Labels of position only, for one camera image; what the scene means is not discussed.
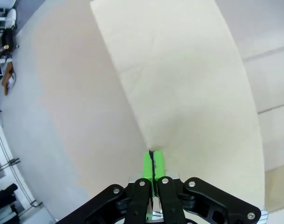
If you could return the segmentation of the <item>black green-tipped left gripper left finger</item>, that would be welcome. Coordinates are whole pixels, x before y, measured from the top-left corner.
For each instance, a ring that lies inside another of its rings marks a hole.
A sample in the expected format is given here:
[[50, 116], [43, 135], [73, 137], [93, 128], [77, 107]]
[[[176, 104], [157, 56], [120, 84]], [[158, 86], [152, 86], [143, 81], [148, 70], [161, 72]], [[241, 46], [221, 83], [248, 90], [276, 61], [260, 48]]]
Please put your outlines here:
[[144, 224], [152, 199], [154, 152], [143, 155], [142, 177], [124, 188], [112, 184], [94, 198], [59, 220], [59, 224]]

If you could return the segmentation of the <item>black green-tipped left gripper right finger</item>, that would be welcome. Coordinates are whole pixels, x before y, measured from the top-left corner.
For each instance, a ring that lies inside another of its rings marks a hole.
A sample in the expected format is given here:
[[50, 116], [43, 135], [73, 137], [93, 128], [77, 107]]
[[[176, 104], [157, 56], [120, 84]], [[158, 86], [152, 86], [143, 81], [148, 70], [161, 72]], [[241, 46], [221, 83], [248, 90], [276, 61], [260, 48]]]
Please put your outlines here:
[[194, 214], [210, 224], [256, 224], [261, 210], [197, 177], [185, 182], [167, 176], [161, 151], [152, 153], [152, 175], [164, 223], [188, 224]]

